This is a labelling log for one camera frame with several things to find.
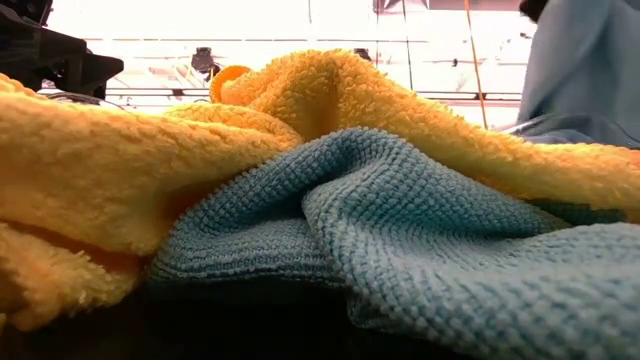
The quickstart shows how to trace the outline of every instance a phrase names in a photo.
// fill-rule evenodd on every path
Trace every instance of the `black equipment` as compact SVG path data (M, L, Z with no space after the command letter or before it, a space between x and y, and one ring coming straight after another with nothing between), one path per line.
M367 49L355 48L355 49L353 49L353 52L356 53L361 58L367 60L367 61L373 61L373 60L371 60L371 56L369 56L369 50L367 50Z
M213 61L211 48L199 47L196 53L191 56L191 67L202 75L206 75L205 81L211 81L211 75L216 76L221 68Z
M372 10L376 14L383 14L401 2L403 2L403 0L373 0ZM425 8L430 8L428 0L420 0L420 3L424 5Z
M548 0L523 0L518 9L534 23L538 23L542 11L547 6Z
M0 0L0 73L38 91L57 89L104 99L122 60L92 54L87 42L46 29L53 0Z

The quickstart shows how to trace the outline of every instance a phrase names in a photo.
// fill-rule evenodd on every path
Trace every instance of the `blue microfiber towel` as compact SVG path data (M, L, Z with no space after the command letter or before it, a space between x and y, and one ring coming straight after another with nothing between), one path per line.
M640 148L639 79L640 1L549 0L518 115L543 121L519 135Z
M639 359L640 226L620 216L519 201L348 129L188 211L148 284L305 281L344 289L357 326L481 358Z

